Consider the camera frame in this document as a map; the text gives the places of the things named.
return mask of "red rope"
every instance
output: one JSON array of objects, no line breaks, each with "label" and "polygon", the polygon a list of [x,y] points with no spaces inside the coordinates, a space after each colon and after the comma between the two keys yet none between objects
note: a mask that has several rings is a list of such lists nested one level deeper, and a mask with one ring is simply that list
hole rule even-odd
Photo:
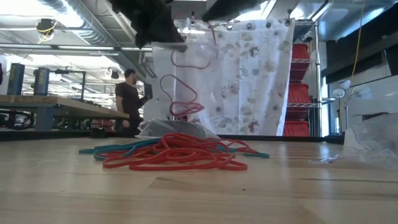
[{"label": "red rope", "polygon": [[[180,82],[183,86],[185,86],[185,87],[187,87],[189,90],[191,90],[191,91],[195,94],[194,99],[191,100],[191,101],[189,101],[189,102],[173,101],[173,98],[163,89],[162,82],[163,82],[163,79],[164,79],[165,77],[173,77],[173,78],[175,78],[178,82]],[[197,112],[199,112],[199,111],[205,109],[205,107],[204,107],[203,105],[201,105],[201,104],[195,102],[195,101],[197,100],[197,98],[198,98],[198,93],[197,93],[193,88],[191,88],[190,86],[188,86],[186,83],[184,83],[183,81],[181,81],[181,79],[177,78],[177,77],[174,76],[174,75],[165,75],[165,76],[163,76],[163,77],[160,79],[160,89],[170,98],[171,104],[170,104],[170,108],[169,108],[169,113],[170,113],[172,116],[177,116],[177,117],[179,117],[179,116],[186,116],[186,115],[188,115],[188,114],[197,113]],[[182,108],[183,108],[182,111],[179,112],[179,113],[178,113],[178,112],[175,112],[175,111],[173,110],[175,106],[182,107]]]},{"label": "red rope", "polygon": [[235,155],[228,152],[228,146],[234,143],[243,145],[237,148],[238,152],[258,153],[242,141],[200,139],[187,134],[166,134],[157,144],[140,148],[131,156],[122,156],[128,150],[104,153],[99,156],[107,157],[103,161],[103,167],[108,169],[128,166],[131,170],[139,171],[247,170],[246,164],[234,161]]}]

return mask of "black shirt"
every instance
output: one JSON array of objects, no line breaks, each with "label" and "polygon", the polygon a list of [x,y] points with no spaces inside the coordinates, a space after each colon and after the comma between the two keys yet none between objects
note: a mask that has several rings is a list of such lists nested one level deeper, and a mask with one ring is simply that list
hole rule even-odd
[{"label": "black shirt", "polygon": [[132,118],[139,118],[138,109],[144,105],[145,99],[139,98],[137,89],[123,82],[116,85],[115,93],[123,98],[123,112]]}]

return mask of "clear plastic sheet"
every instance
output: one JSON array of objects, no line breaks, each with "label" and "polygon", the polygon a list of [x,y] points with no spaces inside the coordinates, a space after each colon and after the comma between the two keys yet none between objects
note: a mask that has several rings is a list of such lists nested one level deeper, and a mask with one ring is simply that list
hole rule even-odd
[{"label": "clear plastic sheet", "polygon": [[[158,75],[158,81],[154,85],[160,87],[162,77],[174,75],[193,90],[174,77],[165,77],[162,87],[172,101],[190,103],[197,94],[195,103],[201,104],[205,109],[215,110],[222,104],[220,77],[223,67],[220,66],[222,57],[217,46],[206,43],[152,43],[152,53]],[[163,92],[157,98],[170,103],[170,98]],[[175,113],[182,113],[184,110],[184,106],[173,107]]]},{"label": "clear plastic sheet", "polygon": [[339,155],[310,163],[327,164],[340,159],[398,171],[398,113],[352,125],[346,131],[344,148]]},{"label": "clear plastic sheet", "polygon": [[153,119],[140,124],[142,131],[139,138],[161,138],[169,133],[184,133],[198,138],[219,138],[207,128],[200,124],[188,123],[185,121],[161,121]]}]

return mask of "workbench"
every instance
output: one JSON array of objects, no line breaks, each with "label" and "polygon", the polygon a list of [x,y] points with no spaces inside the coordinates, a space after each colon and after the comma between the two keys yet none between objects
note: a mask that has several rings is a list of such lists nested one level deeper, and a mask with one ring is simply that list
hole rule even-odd
[{"label": "workbench", "polygon": [[247,171],[103,169],[79,149],[133,139],[2,142],[0,223],[397,223],[398,173],[334,156],[324,142],[248,142]]},{"label": "workbench", "polygon": [[53,118],[56,116],[80,119],[115,119],[119,129],[122,128],[122,121],[129,119],[128,114],[58,96],[0,95],[0,108],[35,112],[37,114],[36,131],[51,131]]}]

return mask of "wooden tabletop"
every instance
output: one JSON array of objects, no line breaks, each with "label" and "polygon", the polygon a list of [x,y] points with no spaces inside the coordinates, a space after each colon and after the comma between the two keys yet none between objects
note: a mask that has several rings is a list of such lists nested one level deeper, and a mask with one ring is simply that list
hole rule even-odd
[{"label": "wooden tabletop", "polygon": [[0,108],[11,105],[12,109],[35,112],[43,105],[60,105],[55,114],[58,116],[90,118],[129,118],[128,114],[90,105],[77,100],[59,96],[11,96],[0,95]]},{"label": "wooden tabletop", "polygon": [[313,165],[341,146],[250,142],[245,172],[106,170],[78,150],[131,139],[2,142],[0,223],[397,223],[398,173]]}]

